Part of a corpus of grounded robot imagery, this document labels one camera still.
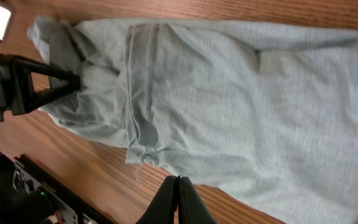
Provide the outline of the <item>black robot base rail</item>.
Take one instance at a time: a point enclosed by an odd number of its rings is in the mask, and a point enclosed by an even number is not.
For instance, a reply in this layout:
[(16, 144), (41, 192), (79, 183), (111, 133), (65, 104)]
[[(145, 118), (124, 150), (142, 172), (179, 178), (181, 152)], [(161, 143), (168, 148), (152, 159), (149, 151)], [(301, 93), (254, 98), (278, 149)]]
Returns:
[(27, 156), (0, 152), (0, 223), (110, 223)]

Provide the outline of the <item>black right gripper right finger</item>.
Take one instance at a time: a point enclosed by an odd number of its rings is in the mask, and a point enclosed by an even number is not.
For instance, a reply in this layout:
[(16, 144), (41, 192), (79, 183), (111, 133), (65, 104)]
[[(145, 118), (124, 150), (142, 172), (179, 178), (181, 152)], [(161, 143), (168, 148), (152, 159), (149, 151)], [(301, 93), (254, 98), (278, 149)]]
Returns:
[(178, 177), (179, 224), (217, 224), (188, 177)]

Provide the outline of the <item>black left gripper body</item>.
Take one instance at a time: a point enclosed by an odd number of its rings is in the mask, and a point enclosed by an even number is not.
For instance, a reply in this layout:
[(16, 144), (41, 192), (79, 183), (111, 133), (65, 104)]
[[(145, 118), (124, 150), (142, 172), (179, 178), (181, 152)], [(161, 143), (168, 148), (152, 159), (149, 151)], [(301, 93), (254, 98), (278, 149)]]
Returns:
[(15, 116), (32, 111), (31, 72), (31, 59), (0, 54), (0, 122), (5, 111)]

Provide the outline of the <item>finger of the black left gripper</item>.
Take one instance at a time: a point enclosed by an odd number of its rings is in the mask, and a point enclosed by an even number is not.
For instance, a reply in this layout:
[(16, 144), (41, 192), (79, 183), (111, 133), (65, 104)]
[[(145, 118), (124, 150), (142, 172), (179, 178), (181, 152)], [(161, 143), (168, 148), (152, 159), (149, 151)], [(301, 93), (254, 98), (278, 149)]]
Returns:
[(80, 89), (79, 82), (71, 82), (60, 87), (54, 87), (45, 91), (35, 92), (34, 97), (30, 98), (29, 104), (27, 105), (26, 112), (30, 113), (31, 111), (36, 110), (43, 105), (51, 103), (79, 89)]
[(58, 78), (68, 81), (70, 83), (79, 83), (80, 77), (72, 72), (63, 70), (58, 67), (53, 67), (45, 63), (41, 63), (26, 57), (13, 57), (12, 62), (14, 65), (22, 68), (28, 72), (35, 72), (49, 77)]

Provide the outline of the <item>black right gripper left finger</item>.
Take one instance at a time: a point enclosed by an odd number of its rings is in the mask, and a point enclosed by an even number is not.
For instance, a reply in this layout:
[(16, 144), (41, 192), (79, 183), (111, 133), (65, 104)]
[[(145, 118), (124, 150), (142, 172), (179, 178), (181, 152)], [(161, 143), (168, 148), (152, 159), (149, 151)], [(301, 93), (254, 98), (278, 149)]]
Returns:
[(136, 224), (172, 224), (177, 209), (177, 178), (168, 176)]

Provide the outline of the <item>light blue t-shirt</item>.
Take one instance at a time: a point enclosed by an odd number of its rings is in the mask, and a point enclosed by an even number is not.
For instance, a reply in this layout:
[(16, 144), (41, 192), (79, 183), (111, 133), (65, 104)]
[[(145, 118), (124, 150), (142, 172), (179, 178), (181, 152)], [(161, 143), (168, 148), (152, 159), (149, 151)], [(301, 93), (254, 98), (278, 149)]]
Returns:
[(358, 219), (358, 31), (38, 17), (27, 34), (81, 78), (43, 107), (57, 125), (287, 223)]

